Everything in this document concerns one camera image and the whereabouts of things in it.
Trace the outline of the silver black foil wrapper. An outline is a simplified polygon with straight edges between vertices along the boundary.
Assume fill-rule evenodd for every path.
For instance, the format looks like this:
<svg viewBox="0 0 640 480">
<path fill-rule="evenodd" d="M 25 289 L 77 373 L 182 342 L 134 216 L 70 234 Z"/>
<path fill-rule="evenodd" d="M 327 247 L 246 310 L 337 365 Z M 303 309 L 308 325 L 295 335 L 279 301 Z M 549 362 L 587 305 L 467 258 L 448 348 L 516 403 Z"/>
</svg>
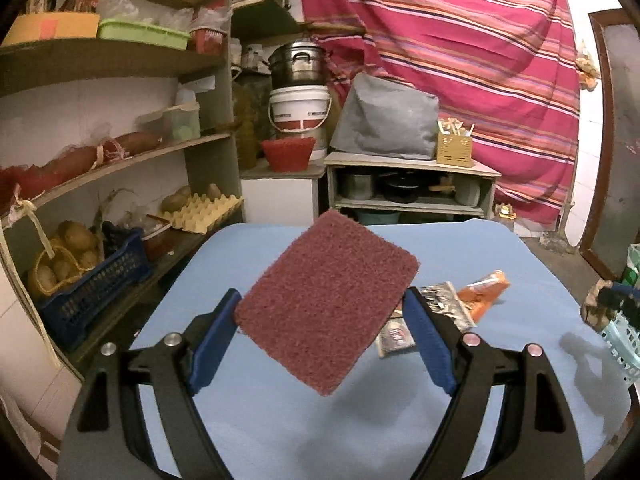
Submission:
<svg viewBox="0 0 640 480">
<path fill-rule="evenodd" d="M 420 287 L 419 292 L 427 307 L 436 314 L 450 318 L 461 333 L 472 330 L 476 326 L 468 309 L 462 304 L 450 282 Z M 392 315 L 376 336 L 374 343 L 381 359 L 392 354 L 416 350 L 416 342 L 404 319 L 404 311 L 400 304 L 393 310 Z"/>
</svg>

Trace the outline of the red plastic bowl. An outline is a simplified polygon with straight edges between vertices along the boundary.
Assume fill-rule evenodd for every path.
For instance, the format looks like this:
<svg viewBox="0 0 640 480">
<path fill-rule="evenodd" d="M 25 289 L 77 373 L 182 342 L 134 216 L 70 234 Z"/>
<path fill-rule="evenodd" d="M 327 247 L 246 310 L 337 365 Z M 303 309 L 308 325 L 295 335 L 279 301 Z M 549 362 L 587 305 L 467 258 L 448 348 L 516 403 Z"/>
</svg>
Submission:
<svg viewBox="0 0 640 480">
<path fill-rule="evenodd" d="M 308 168 L 310 156 L 314 150 L 314 139 L 288 136 L 283 139 L 262 141 L 260 146 L 270 169 L 288 174 Z"/>
</svg>

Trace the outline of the yellow utensil holder box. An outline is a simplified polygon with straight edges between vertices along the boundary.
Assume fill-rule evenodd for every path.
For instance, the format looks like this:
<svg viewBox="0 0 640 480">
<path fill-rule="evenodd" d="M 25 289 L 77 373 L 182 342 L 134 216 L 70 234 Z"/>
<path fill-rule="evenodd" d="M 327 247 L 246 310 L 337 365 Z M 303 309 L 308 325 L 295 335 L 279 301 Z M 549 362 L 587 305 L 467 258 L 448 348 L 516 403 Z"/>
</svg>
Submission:
<svg viewBox="0 0 640 480">
<path fill-rule="evenodd" d="M 437 125 L 436 160 L 443 165 L 471 168 L 475 125 L 467 127 L 454 117 L 439 119 Z"/>
</svg>

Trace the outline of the red striped hanging cloth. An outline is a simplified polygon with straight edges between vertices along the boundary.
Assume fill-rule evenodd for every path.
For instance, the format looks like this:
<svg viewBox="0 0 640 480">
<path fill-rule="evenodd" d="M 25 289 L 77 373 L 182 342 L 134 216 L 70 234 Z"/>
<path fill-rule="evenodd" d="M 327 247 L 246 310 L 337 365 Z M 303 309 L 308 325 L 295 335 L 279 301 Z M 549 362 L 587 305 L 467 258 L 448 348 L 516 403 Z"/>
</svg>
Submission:
<svg viewBox="0 0 640 480">
<path fill-rule="evenodd" d="M 434 94 L 473 127 L 473 156 L 500 174 L 519 217 L 559 219 L 578 150 L 579 80 L 568 0 L 300 0 L 340 98 L 359 73 Z"/>
</svg>

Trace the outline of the yellow oil bottle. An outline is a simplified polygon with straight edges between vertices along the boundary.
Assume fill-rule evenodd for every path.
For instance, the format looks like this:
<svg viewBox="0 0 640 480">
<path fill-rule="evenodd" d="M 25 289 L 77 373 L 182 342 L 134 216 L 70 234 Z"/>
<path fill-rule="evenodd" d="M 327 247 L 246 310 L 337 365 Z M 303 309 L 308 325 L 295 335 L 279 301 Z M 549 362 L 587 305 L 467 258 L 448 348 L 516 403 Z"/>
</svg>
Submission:
<svg viewBox="0 0 640 480">
<path fill-rule="evenodd" d="M 511 204 L 501 203 L 497 204 L 495 208 L 495 216 L 500 220 L 514 221 L 518 218 L 513 206 Z"/>
</svg>

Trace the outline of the yellow egg tray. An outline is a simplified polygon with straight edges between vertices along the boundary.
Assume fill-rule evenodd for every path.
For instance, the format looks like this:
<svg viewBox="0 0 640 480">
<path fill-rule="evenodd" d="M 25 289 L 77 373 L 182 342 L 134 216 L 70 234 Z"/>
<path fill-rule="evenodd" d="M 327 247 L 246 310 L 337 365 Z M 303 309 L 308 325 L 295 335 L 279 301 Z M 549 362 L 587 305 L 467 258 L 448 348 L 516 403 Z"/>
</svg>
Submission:
<svg viewBox="0 0 640 480">
<path fill-rule="evenodd" d="M 193 194 L 178 211 L 162 212 L 160 218 L 167 220 L 174 229 L 205 235 L 229 220 L 242 206 L 242 197 L 221 195 L 214 200 Z"/>
</svg>

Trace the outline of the grey fabric bag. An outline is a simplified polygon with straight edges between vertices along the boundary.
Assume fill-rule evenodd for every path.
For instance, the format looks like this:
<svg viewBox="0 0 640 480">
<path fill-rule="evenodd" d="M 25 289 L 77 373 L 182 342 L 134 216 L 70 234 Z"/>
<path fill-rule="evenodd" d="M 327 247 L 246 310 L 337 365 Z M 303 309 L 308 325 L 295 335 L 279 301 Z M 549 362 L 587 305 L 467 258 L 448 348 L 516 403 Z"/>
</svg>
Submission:
<svg viewBox="0 0 640 480">
<path fill-rule="evenodd" d="M 368 74 L 359 74 L 332 134 L 335 151 L 432 160 L 439 98 Z"/>
</svg>

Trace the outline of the blue table cloth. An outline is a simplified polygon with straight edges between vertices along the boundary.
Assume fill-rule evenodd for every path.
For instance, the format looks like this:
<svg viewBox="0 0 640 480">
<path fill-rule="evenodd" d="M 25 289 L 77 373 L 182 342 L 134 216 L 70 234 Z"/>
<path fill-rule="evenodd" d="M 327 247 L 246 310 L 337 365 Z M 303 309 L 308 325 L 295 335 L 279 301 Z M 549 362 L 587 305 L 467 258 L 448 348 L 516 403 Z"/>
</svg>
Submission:
<svg viewBox="0 0 640 480">
<path fill-rule="evenodd" d="M 533 343 L 544 349 L 585 458 L 620 429 L 631 407 L 620 368 L 582 320 L 570 291 L 515 234 L 482 220 L 378 226 L 376 232 L 416 256 L 418 287 L 462 289 L 502 272 L 508 287 L 476 323 L 477 335 L 497 348 Z M 134 346 L 185 330 L 229 289 L 248 292 L 298 233 L 295 226 L 259 224 L 223 229 L 181 272 Z M 235 478 L 405 479 L 449 399 L 432 382 L 406 322 L 395 316 L 328 396 L 239 334 L 195 403 Z"/>
</svg>

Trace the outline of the brown framed door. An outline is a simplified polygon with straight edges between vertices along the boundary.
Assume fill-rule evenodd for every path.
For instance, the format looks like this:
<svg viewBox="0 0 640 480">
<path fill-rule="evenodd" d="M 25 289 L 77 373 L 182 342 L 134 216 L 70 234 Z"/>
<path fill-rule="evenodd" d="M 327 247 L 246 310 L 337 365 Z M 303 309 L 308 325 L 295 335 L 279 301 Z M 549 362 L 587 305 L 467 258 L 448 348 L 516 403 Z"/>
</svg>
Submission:
<svg viewBox="0 0 640 480">
<path fill-rule="evenodd" d="M 639 240 L 639 33 L 622 9 L 589 15 L 602 76 L 596 187 L 579 251 L 606 280 L 624 272 Z"/>
</svg>

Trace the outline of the light blue plastic basket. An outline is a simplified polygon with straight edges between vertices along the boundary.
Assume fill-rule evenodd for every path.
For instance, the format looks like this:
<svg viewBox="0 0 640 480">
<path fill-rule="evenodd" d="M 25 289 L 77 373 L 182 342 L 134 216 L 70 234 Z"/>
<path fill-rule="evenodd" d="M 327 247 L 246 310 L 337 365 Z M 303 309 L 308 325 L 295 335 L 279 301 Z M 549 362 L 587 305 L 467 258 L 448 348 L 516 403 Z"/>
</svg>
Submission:
<svg viewBox="0 0 640 480">
<path fill-rule="evenodd" d="M 626 316 L 617 313 L 600 335 L 623 374 L 626 384 L 638 384 L 640 378 L 639 331 Z"/>
</svg>

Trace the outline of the grey low shelf unit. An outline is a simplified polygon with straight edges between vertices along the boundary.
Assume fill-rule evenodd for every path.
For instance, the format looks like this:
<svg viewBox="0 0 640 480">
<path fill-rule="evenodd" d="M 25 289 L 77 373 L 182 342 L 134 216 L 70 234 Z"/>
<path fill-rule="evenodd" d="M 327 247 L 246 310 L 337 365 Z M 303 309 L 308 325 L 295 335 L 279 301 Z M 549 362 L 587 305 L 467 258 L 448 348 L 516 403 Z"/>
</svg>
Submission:
<svg viewBox="0 0 640 480">
<path fill-rule="evenodd" d="M 324 160 L 329 205 L 364 223 L 489 220 L 500 174 L 434 160 L 335 151 Z"/>
</svg>

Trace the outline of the yellow box on shelf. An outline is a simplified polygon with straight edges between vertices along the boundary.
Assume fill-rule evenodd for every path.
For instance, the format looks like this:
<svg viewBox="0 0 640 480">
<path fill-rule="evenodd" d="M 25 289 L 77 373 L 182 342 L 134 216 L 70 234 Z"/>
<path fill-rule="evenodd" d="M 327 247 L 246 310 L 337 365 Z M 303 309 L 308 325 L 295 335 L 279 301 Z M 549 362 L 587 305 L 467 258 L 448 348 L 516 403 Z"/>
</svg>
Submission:
<svg viewBox="0 0 640 480">
<path fill-rule="evenodd" d="M 41 40 L 96 38 L 99 14 L 85 12 L 48 12 L 19 15 L 2 47 Z"/>
</svg>

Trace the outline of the wooden wall shelf unit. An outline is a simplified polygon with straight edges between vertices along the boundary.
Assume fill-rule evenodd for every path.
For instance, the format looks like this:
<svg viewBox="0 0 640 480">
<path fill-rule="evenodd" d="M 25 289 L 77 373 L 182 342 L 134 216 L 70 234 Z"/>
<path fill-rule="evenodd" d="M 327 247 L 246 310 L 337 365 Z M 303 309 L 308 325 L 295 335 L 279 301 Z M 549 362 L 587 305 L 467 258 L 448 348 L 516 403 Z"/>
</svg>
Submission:
<svg viewBox="0 0 640 480">
<path fill-rule="evenodd" d="M 14 0 L 18 15 L 99 14 L 186 32 L 194 12 L 231 0 Z M 1 40 L 17 18 L 7 18 Z M 176 275 L 204 236 L 168 229 L 151 276 L 123 290 L 72 352 L 39 309 L 105 260 L 105 222 L 159 214 L 175 192 L 239 196 L 229 51 L 215 54 L 74 38 L 1 46 L 1 378 L 52 382 L 88 365 L 141 298 Z M 164 142 L 136 118 L 200 104 L 201 136 Z"/>
</svg>

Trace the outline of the green plastic tray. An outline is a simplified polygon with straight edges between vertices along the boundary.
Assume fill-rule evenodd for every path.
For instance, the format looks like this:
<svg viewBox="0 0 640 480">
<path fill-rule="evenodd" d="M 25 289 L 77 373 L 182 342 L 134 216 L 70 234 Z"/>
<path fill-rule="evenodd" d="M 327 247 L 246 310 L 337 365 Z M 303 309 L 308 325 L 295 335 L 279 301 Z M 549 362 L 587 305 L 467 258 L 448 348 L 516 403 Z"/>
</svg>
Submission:
<svg viewBox="0 0 640 480">
<path fill-rule="evenodd" d="M 98 37 L 103 40 L 136 42 L 180 51 L 186 50 L 190 40 L 190 35 L 186 32 L 116 18 L 109 18 L 99 24 Z"/>
</svg>

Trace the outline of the dark blue plastic crate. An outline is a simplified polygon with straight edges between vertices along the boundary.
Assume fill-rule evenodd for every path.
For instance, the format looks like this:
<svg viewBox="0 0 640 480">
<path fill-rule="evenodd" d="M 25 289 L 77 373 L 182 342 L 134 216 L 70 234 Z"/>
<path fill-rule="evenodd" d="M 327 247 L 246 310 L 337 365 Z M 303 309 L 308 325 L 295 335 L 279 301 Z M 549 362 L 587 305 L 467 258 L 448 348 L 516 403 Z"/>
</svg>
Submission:
<svg viewBox="0 0 640 480">
<path fill-rule="evenodd" d="M 105 260 L 39 309 L 48 335 L 63 352 L 74 351 L 88 337 L 94 319 L 123 290 L 152 274 L 142 229 L 126 230 L 111 222 L 103 229 Z"/>
</svg>

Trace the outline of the clear plastic container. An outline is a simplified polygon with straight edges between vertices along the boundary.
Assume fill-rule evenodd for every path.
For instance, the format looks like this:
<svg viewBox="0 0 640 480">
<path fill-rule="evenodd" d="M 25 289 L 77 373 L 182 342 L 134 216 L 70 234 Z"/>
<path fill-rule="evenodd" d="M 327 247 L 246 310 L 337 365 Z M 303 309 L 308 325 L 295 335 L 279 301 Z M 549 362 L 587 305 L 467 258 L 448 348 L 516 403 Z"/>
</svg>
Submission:
<svg viewBox="0 0 640 480">
<path fill-rule="evenodd" d="M 200 104 L 184 103 L 138 116 L 140 131 L 152 132 L 164 142 L 186 142 L 201 136 Z"/>
</svg>

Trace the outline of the steel cooking pot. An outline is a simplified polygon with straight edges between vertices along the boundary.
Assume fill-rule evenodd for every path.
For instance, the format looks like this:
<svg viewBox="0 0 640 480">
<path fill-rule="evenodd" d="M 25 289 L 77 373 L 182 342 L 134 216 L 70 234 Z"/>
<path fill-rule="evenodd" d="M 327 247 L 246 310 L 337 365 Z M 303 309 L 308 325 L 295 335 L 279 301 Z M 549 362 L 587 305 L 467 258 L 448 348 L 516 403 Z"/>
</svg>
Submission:
<svg viewBox="0 0 640 480">
<path fill-rule="evenodd" d="M 295 86 L 324 86 L 328 80 L 328 52 L 315 42 L 298 40 L 274 50 L 265 64 L 273 90 Z"/>
</svg>

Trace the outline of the orange striped snack wrapper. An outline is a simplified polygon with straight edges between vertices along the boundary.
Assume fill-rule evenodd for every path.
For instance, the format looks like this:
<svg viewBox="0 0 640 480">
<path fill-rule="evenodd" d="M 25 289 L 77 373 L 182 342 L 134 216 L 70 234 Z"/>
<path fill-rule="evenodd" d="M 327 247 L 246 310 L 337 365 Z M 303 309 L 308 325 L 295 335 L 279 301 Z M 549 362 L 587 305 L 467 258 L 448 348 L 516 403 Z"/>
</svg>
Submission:
<svg viewBox="0 0 640 480">
<path fill-rule="evenodd" d="M 458 298 L 468 309 L 474 323 L 487 313 L 502 293 L 510 286 L 501 270 L 495 270 L 480 280 L 457 291 Z"/>
</svg>

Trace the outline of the maroon scouring pad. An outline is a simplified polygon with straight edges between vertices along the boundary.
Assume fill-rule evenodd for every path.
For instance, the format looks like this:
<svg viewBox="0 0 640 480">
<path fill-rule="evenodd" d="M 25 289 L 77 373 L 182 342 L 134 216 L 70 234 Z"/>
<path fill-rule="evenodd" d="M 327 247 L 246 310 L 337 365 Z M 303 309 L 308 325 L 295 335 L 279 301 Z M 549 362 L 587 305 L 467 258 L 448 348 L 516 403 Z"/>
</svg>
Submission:
<svg viewBox="0 0 640 480">
<path fill-rule="evenodd" d="M 265 270 L 235 308 L 234 320 L 296 379 L 329 396 L 378 336 L 419 268 L 408 250 L 329 210 Z"/>
</svg>

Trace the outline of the white plastic bucket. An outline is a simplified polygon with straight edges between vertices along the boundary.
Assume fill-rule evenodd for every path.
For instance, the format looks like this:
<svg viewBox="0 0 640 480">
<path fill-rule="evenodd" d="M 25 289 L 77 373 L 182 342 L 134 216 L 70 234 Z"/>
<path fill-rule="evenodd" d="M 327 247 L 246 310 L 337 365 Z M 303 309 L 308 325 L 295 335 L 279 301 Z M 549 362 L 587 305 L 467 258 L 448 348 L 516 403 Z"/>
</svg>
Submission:
<svg viewBox="0 0 640 480">
<path fill-rule="evenodd" d="M 326 121 L 332 108 L 327 86 L 305 84 L 272 90 L 268 118 L 280 136 L 300 136 L 314 140 L 311 160 L 326 157 Z"/>
</svg>

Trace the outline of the white small cabinet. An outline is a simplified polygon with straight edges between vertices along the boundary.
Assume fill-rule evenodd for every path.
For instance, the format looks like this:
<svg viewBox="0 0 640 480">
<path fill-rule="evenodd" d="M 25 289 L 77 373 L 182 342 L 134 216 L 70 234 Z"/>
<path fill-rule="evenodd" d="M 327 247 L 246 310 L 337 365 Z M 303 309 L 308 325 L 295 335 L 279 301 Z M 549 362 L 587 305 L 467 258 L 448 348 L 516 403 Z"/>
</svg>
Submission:
<svg viewBox="0 0 640 480">
<path fill-rule="evenodd" d="M 310 226 L 320 214 L 320 183 L 326 175 L 322 162 L 310 162 L 299 172 L 274 172 L 262 160 L 241 174 L 246 223 Z"/>
</svg>

